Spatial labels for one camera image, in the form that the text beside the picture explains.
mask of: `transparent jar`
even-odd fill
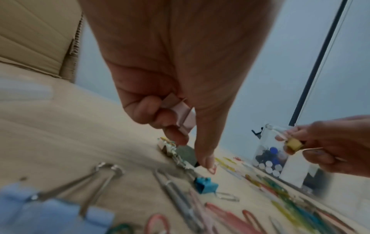
[[[283,149],[286,139],[283,134],[285,130],[285,128],[266,124],[261,133],[260,145],[252,161],[253,166],[274,177],[280,176],[289,157]],[[276,140],[277,135],[284,140]]]

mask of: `black strip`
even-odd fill
[[[304,87],[304,90],[303,90],[302,95],[301,95],[301,97],[300,97],[300,99],[298,101],[298,104],[296,106],[296,109],[294,110],[292,119],[289,122],[289,126],[294,126],[296,124],[296,122],[297,122],[298,116],[299,116],[299,114],[302,111],[303,104],[306,101],[306,98],[307,98],[307,95],[309,93],[309,90],[311,89],[312,83],[313,83],[313,81],[315,79],[315,76],[317,74],[317,71],[319,70],[319,67],[320,67],[321,62],[323,61],[325,52],[328,49],[329,43],[330,43],[330,41],[331,41],[331,39],[333,37],[334,31],[335,31],[335,29],[336,29],[336,27],[338,25],[339,19],[342,16],[342,13],[344,11],[344,8],[346,7],[347,2],[348,2],[348,0],[342,0],[342,3],[339,6],[338,12],[337,12],[337,14],[336,14],[336,16],[335,16],[335,18],[333,20],[333,23],[331,24],[330,30],[329,30],[326,38],[325,38],[324,44],[321,47],[319,56],[317,57],[317,60],[315,62],[315,65],[312,68],[311,74],[308,77],[306,86]]]

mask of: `human hand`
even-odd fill
[[[306,141],[302,149],[322,148],[303,156],[323,170],[370,177],[370,115],[296,126],[285,134]]]
[[[227,114],[282,0],[79,0],[123,108],[179,145],[170,93],[197,115],[195,153],[211,168]]]

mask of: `table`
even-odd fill
[[[184,174],[156,146],[160,130],[131,121],[119,104],[113,103],[67,81],[0,64],[0,71],[51,85],[54,98],[49,101],[0,102],[0,187],[26,177],[26,185],[48,190],[89,172],[100,161],[121,165],[126,174],[114,181],[98,202],[116,213],[115,223],[129,222],[143,226],[150,215],[165,214],[175,233],[190,233],[171,201],[153,177],[155,168],[163,168],[183,189],[191,187]],[[234,157],[218,148],[217,157]],[[242,218],[241,210],[254,213],[268,233],[275,233],[268,221],[273,216],[294,229],[270,201],[219,168],[215,175],[204,168],[197,172],[219,183],[220,192],[240,197],[240,202],[220,200],[214,194],[200,196],[202,202],[213,202]],[[63,195],[82,202],[100,180]],[[344,217],[359,233],[368,232]]]

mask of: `corrugated cardboard edge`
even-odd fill
[[[78,62],[78,55],[81,43],[81,33],[84,26],[84,21],[85,21],[84,15],[81,15],[81,19],[80,22],[78,23],[74,40],[72,40],[71,45],[69,46],[68,53],[64,57],[62,67],[59,71],[59,76],[61,78],[69,80],[72,83],[75,82],[76,78],[75,70]]]
[[[13,66],[20,67],[20,68],[23,68],[23,69],[26,69],[26,70],[30,70],[30,71],[39,72],[39,73],[46,74],[46,75],[49,75],[49,76],[52,76],[52,77],[55,77],[55,78],[62,78],[62,77],[57,76],[55,74],[52,74],[52,73],[49,73],[49,72],[45,72],[45,71],[39,70],[37,68],[24,65],[24,64],[21,64],[19,62],[14,62],[14,61],[12,61],[10,59],[6,59],[6,58],[3,58],[3,57],[0,57],[0,63],[4,63],[4,64],[8,64],[8,65],[13,65]]]

